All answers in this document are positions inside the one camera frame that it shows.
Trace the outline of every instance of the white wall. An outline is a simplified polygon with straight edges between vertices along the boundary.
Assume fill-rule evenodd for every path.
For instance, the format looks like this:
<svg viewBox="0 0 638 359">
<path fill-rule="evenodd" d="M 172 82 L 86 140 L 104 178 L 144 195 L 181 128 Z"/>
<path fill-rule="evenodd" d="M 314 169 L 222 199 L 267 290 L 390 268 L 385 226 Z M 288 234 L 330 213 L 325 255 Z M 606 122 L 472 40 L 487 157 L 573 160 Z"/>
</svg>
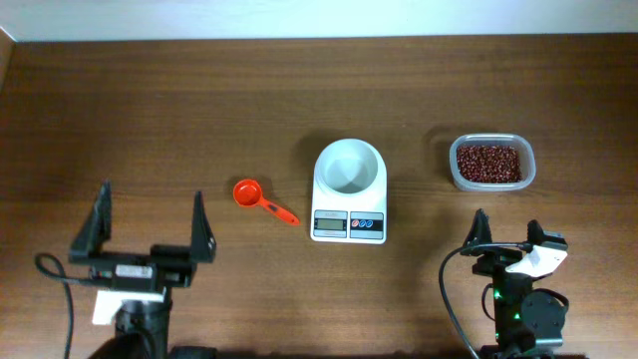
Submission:
<svg viewBox="0 0 638 359">
<path fill-rule="evenodd" d="M 637 32 L 638 0 L 0 0 L 17 41 Z"/>
</svg>

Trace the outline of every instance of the orange measuring spoon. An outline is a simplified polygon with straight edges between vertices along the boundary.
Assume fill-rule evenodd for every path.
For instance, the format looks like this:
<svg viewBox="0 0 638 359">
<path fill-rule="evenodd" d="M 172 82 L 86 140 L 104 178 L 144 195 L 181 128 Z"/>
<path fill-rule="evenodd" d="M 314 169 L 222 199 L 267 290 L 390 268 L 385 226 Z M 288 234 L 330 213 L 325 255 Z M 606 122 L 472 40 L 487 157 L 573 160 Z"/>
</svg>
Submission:
<svg viewBox="0 0 638 359">
<path fill-rule="evenodd" d="M 261 205 L 279 219 L 291 225 L 299 225 L 299 218 L 294 214 L 263 197 L 261 186 L 254 179 L 242 179 L 232 190 L 237 204 L 245 207 Z"/>
</svg>

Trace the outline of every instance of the container of beans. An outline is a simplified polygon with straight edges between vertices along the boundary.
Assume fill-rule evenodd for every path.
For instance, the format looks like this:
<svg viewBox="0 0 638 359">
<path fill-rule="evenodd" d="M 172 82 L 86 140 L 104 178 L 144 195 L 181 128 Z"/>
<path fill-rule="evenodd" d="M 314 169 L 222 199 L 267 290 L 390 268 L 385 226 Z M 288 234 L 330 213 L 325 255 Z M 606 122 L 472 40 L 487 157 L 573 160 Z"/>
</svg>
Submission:
<svg viewBox="0 0 638 359">
<path fill-rule="evenodd" d="M 459 137 L 450 148 L 450 167 L 460 190 L 523 189 L 536 176 L 534 152 L 529 142 L 509 134 Z"/>
</svg>

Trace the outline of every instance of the plastic container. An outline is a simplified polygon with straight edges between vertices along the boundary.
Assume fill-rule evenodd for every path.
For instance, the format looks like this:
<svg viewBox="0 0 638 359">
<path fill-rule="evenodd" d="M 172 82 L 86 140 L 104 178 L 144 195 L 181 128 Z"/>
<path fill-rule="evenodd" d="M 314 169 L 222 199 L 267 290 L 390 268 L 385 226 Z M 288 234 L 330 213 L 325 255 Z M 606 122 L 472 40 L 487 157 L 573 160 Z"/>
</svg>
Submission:
<svg viewBox="0 0 638 359">
<path fill-rule="evenodd" d="M 512 146 L 518 152 L 522 181 L 514 183 L 479 183 L 461 176 L 457 165 L 457 148 L 461 146 Z M 455 185 L 460 190 L 503 191 L 518 190 L 527 187 L 536 176 L 534 152 L 529 142 L 518 135 L 511 134 L 472 134 L 459 137 L 450 147 L 450 168 Z"/>
</svg>

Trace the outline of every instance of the digital scale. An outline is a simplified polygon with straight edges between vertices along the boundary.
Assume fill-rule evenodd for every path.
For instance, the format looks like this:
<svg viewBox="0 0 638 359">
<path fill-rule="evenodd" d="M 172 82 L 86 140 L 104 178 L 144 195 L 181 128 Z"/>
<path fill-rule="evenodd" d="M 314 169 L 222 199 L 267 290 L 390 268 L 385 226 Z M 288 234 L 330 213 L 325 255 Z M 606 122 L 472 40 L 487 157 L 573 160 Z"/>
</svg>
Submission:
<svg viewBox="0 0 638 359">
<path fill-rule="evenodd" d="M 319 155 L 312 187 L 310 237 L 316 241 L 386 241 L 388 173 L 379 152 L 361 140 L 332 143 Z"/>
</svg>

